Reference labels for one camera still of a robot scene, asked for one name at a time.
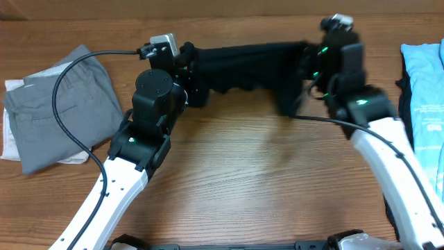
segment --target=robotic arm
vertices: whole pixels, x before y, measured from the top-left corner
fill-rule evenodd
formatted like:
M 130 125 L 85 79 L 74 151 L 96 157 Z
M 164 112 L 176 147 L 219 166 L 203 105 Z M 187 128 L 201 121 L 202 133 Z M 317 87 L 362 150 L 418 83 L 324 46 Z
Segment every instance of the robotic arm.
M 282 114 L 312 119 L 293 115 L 305 98 L 302 84 L 295 83 L 304 78 L 313 79 L 311 86 L 325 94 L 323 99 L 330 117 L 339 120 L 336 123 L 370 165 L 393 211 L 400 235 L 400 242 L 389 242 L 362 231 L 348 231 L 329 237 L 325 249 L 442 249 L 443 205 L 422 172 L 404 125 L 395 118 L 386 95 L 366 85 L 362 67 L 364 46 L 352 31 L 352 18 L 335 15 L 324 19 L 321 28 L 325 36 L 319 45 L 267 44 L 200 50 L 186 43 L 180 53 L 172 34 L 152 37 L 151 43 L 138 51 L 141 59 L 150 60 L 152 69 L 137 77 L 133 110 L 126 113 L 103 164 L 108 176 L 107 193 L 74 249 L 104 248 L 126 208 L 162 164 L 171 148 L 169 136 L 173 126 L 187 105 L 204 106 L 210 89 L 225 92 L 233 87 L 270 88 L 277 96 Z M 276 76 L 269 81 L 263 76 L 254 81 L 242 78 L 243 72 L 250 69 L 242 65 L 258 62 L 260 67 L 261 60 L 272 60 L 282 67 L 271 69 Z M 241 80 L 222 81 L 224 73 Z M 277 78 L 282 84 L 270 84 Z M 331 122 L 331 119 L 318 120 Z M 388 145 L 372 132 L 389 141 Z M 51 249 L 67 249 L 72 243 L 99 200 L 102 181 L 100 176 Z

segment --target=folded gray cloth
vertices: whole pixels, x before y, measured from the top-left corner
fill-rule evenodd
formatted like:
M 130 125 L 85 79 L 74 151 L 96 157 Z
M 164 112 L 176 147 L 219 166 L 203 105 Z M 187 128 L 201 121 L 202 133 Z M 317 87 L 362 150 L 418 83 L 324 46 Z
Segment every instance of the folded gray cloth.
M 57 65 L 89 53 L 85 46 Z M 5 109 L 22 160 L 23 174 L 31 174 L 81 149 L 63 133 L 52 113 L 52 91 L 58 75 L 29 76 L 25 85 L 5 93 Z M 74 66 L 60 83 L 57 108 L 65 126 L 86 147 L 114 135 L 123 118 L 111 80 L 96 58 Z

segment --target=black fabric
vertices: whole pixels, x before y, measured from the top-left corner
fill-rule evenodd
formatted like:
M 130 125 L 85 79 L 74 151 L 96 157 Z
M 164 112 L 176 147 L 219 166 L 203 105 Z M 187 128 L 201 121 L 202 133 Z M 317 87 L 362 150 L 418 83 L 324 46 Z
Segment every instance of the black fabric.
M 411 112 L 410 112 L 410 101 L 411 101 L 411 88 L 410 88 L 410 77 L 405 69 L 405 63 L 402 70 L 402 78 L 396 81 L 396 85 L 401 89 L 400 104 L 399 104 L 399 114 L 405 125 L 405 132 L 409 139 L 411 148 L 414 150 L 413 146 L 413 127 L 411 124 Z
M 297 42 L 197 49 L 188 42 L 180 52 L 176 64 L 193 72 L 191 107 L 204 106 L 210 89 L 226 93 L 230 88 L 263 88 L 273 90 L 279 112 L 290 115 L 299 106 L 294 102 L 302 93 L 302 80 L 314 66 L 315 48 Z

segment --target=cable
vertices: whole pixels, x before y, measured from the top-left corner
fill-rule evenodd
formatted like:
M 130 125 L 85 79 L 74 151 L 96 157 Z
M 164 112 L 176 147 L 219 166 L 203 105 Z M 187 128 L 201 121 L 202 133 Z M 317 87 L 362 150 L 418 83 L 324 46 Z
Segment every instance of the cable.
M 70 65 L 68 65 L 68 67 L 66 67 L 65 70 L 63 70 L 63 72 L 57 78 L 57 81 L 55 82 L 54 89 L 53 89 L 53 99 L 52 99 L 53 114 L 54 114 L 55 120 L 57 121 L 58 126 L 60 126 L 60 128 L 63 130 L 63 132 L 65 132 L 65 134 L 68 135 L 69 139 L 71 139 L 73 142 L 75 142 L 83 151 L 87 152 L 88 155 L 92 158 L 92 160 L 94 160 L 94 162 L 96 162 L 96 164 L 99 166 L 99 169 L 100 169 L 100 171 L 102 173 L 102 177 L 103 177 L 103 188 L 102 188 L 102 192 L 100 193 L 100 198 L 97 201 L 97 204 L 94 207 L 93 211 L 91 212 L 91 215 L 88 217 L 87 221 L 82 226 L 81 230 L 77 233 L 77 235 L 75 236 L 75 238 L 73 239 L 71 244 L 68 246 L 68 250 L 71 250 L 74 248 L 77 241 L 80 239 L 82 234 L 85 232 L 86 228 L 89 226 L 89 224 L 93 220 L 94 216 L 96 215 L 97 211 L 99 210 L 100 205 L 102 204 L 102 201 L 106 196 L 106 187 L 108 184 L 108 178 L 106 176 L 105 168 L 103 167 L 102 162 L 82 142 L 80 142 L 76 137 L 74 137 L 74 135 L 72 135 L 71 132 L 69 132 L 69 130 L 65 127 L 62 120 L 60 120 L 60 117 L 57 112 L 57 91 L 58 91 L 58 86 L 60 85 L 60 82 L 62 81 L 63 77 L 67 74 L 67 72 L 70 69 L 72 69 L 74 66 L 76 66 L 76 64 L 78 64 L 79 62 L 81 62 L 82 60 L 84 60 L 86 58 L 90 58 L 92 56 L 105 55 L 105 54 L 137 55 L 137 52 L 136 51 L 97 51 L 97 52 L 92 52 L 92 53 L 86 54 L 84 56 L 81 56 L 81 57 L 75 59 L 75 61 L 73 61 Z
M 439 218 L 438 214 L 436 213 L 436 211 L 435 211 L 435 209 L 434 209 L 434 207 L 432 205 L 432 202 L 430 201 L 429 197 L 427 196 L 427 193 L 426 193 L 424 187 L 422 186 L 422 183 L 421 183 L 419 177 L 416 175 L 415 170 L 413 170 L 413 167 L 410 165 L 409 161 L 407 161 L 407 159 L 405 158 L 404 154 L 401 151 L 399 151 L 399 149 L 397 149 L 395 146 L 393 146 L 388 140 L 384 139 L 381 135 L 371 131 L 368 128 L 364 128 L 363 126 L 352 124 L 350 122 L 343 122 L 343 121 L 340 121 L 340 120 L 337 120 L 337 119 L 330 119 L 330 118 L 325 118 L 325 117 L 310 117 L 310 116 L 302 116 L 302 115 L 291 115 L 290 118 L 303 119 L 303 120 L 312 120 L 312 121 L 318 121 L 318 122 L 329 122 L 329 123 L 338 124 L 338 125 L 341 125 L 341 126 L 347 126 L 347 127 L 350 127 L 350 128 L 359 129 L 360 131 L 367 132 L 367 133 L 371 134 L 372 136 L 376 137 L 377 139 L 381 140 L 385 145 L 387 145 L 389 148 L 391 148 L 396 153 L 396 157 L 401 159 L 402 162 L 409 169 L 411 175 L 413 176 L 413 178 L 415 179 L 416 184 L 419 187 L 419 190 L 421 191 L 422 196 L 424 197 L 425 203 L 429 207 L 430 213 L 431 213 L 433 219 L 435 220 L 436 225 L 439 228 L 439 231 L 441 232 L 441 234 L 444 237 L 444 226 L 443 226 L 443 223 L 442 223 L 441 219 Z

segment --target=cable connector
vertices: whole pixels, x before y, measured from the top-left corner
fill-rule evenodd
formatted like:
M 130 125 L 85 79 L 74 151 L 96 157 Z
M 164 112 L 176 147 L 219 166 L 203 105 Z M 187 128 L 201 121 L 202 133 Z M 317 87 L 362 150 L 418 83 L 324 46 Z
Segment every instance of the cable connector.
M 154 44 L 147 43 L 140 49 L 137 49 L 137 54 L 139 54 L 140 60 L 146 60 L 155 56 L 156 51 L 157 49 L 154 47 Z

